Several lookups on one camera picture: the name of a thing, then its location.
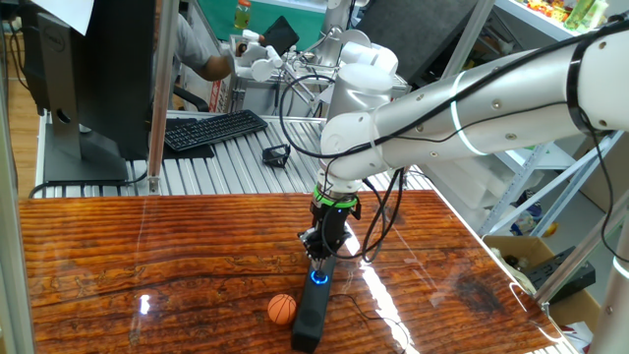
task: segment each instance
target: small orange ball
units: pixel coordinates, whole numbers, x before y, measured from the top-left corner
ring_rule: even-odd
[[[295,319],[297,304],[290,295],[275,295],[266,308],[268,316],[278,325],[287,325]]]

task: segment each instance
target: metal pole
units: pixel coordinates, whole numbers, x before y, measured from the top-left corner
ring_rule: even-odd
[[[441,76],[442,80],[455,76],[461,72],[465,61],[468,59],[468,56],[470,56],[474,43],[476,43],[479,34],[481,34],[481,30],[491,13],[491,9],[493,9],[494,3],[495,0],[479,0],[476,4],[474,12],[472,12],[472,16],[470,17],[470,21],[465,27],[465,30],[463,30],[461,39],[459,39],[459,43],[457,44],[456,49],[454,49],[454,53],[452,53],[452,57],[443,71],[443,75]]]
[[[616,253],[629,259],[629,217],[625,218]],[[612,264],[607,294],[600,307],[597,331],[590,348],[593,354],[626,353],[629,348],[629,263],[614,258]]]
[[[6,301],[5,306],[0,304],[0,323],[9,354],[32,354],[34,342],[18,213],[17,174],[11,150],[7,102],[1,85],[0,97],[0,301]]]
[[[605,157],[607,153],[613,148],[613,146],[620,140],[623,132],[614,132],[610,137],[606,137],[610,140],[608,148],[601,151],[602,157]],[[568,184],[565,190],[561,193],[561,196],[545,213],[538,226],[531,232],[531,236],[542,237],[552,222],[559,216],[561,211],[570,203],[572,198],[579,192],[581,187],[586,183],[588,177],[599,167],[600,161],[598,158],[593,158],[586,165],[581,167],[577,173],[574,174],[572,181]]]
[[[148,193],[150,195],[159,195],[159,173],[164,153],[166,112],[170,101],[168,95],[170,94],[170,77],[176,45],[178,10],[179,0],[163,0],[161,19],[159,20],[155,99],[153,102],[150,150],[148,152]]]
[[[614,205],[614,212],[609,219],[608,227],[604,237],[607,238],[614,231],[614,226],[618,225],[627,212],[627,204],[629,203],[629,191]],[[596,249],[600,243],[600,229],[602,228],[604,217],[595,228],[590,231],[588,236],[583,240],[577,248],[572,251],[570,256],[563,264],[546,280],[540,290],[536,292],[534,298],[538,304],[548,303],[550,299],[561,289],[572,275],[579,269],[581,264]]]

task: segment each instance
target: computer keyboard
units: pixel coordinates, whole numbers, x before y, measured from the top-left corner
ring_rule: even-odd
[[[267,126],[254,112],[242,110],[166,129],[166,144],[175,151],[183,151],[241,137]]]

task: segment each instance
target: paper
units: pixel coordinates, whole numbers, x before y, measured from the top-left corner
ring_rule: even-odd
[[[32,0],[47,12],[86,35],[94,0]]]

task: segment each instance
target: wooden table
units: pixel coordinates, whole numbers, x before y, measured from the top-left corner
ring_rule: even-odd
[[[310,227],[310,200],[24,201],[37,351],[290,353],[291,328],[266,306],[300,298],[309,262],[296,233]],[[359,239],[375,211],[371,195],[361,200],[364,220],[350,220]],[[339,261],[331,291],[400,326],[333,297],[317,353],[526,353],[565,341],[510,283],[435,192],[407,192],[376,262]],[[559,345],[548,353],[571,352]]]

